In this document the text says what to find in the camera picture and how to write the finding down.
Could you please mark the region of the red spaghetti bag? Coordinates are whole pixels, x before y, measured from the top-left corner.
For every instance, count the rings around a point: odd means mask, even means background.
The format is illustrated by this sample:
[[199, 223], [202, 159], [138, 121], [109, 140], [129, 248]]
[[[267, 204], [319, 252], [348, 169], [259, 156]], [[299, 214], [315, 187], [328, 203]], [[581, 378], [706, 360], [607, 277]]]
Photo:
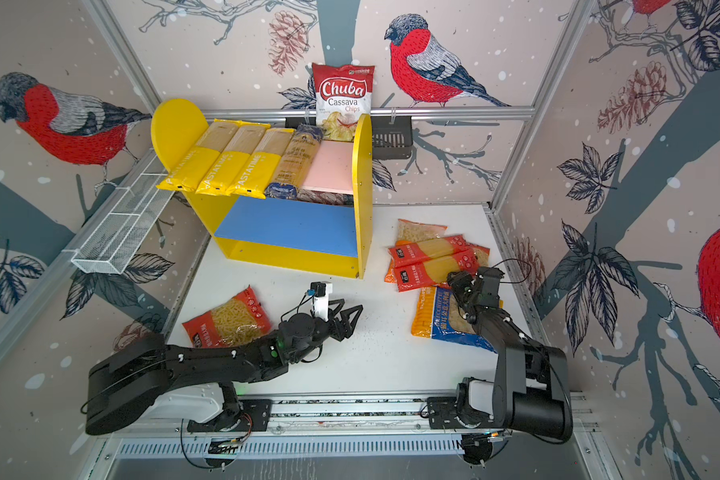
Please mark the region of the red spaghetti bag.
[[399, 292], [445, 284], [451, 273], [466, 271], [475, 274], [479, 267], [474, 251], [469, 248], [449, 256], [422, 263], [397, 267], [393, 275]]
[[405, 243], [388, 249], [394, 268], [424, 263], [454, 253], [466, 251], [468, 242], [462, 235], [433, 238]]

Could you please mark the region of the yellow Pastatime spaghetti bag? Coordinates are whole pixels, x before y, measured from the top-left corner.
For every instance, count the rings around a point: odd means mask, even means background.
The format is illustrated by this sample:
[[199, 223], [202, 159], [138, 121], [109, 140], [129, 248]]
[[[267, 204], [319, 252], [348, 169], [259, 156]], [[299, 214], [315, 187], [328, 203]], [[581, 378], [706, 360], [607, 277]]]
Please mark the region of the yellow Pastatime spaghetti bag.
[[194, 192], [231, 141], [240, 125], [237, 121], [214, 121], [156, 188]]
[[265, 189], [286, 151], [295, 130], [270, 128], [225, 190], [226, 195], [265, 199]]
[[237, 129], [215, 160], [195, 192], [205, 195], [230, 195], [232, 183], [250, 159], [269, 124], [235, 121]]

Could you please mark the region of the blue spaghetti bag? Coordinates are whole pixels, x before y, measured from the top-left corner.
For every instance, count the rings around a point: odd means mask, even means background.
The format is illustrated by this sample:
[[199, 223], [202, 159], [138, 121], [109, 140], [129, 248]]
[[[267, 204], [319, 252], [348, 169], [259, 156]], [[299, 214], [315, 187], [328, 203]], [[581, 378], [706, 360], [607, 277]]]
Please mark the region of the blue spaghetti bag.
[[265, 189], [267, 198], [295, 200], [323, 140], [316, 125], [300, 124]]

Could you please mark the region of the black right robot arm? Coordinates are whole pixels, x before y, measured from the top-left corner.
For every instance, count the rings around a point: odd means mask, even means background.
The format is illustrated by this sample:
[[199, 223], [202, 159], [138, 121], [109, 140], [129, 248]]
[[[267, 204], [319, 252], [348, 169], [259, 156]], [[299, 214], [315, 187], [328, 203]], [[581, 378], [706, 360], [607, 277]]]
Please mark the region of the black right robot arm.
[[458, 385], [457, 418], [468, 428], [515, 430], [565, 443], [573, 433], [566, 355], [526, 335], [500, 306], [503, 276], [498, 268], [480, 267], [447, 278], [467, 323], [497, 354], [492, 381], [466, 377]]

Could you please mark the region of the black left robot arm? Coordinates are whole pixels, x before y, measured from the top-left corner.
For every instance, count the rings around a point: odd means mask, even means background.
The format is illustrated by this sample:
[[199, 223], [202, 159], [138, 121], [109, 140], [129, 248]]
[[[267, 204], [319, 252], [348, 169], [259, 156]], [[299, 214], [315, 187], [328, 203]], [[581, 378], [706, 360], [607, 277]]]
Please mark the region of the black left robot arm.
[[270, 381], [321, 350], [327, 339], [350, 338], [362, 312], [361, 305], [345, 308], [342, 299], [331, 300], [326, 319], [297, 313], [270, 333], [235, 347], [181, 347], [159, 336], [134, 342], [90, 369], [87, 400], [81, 407], [85, 432], [98, 436], [121, 430], [142, 417], [158, 397], [204, 384], [222, 388], [223, 410], [206, 422], [192, 420], [191, 429], [230, 428], [243, 415], [236, 383]]

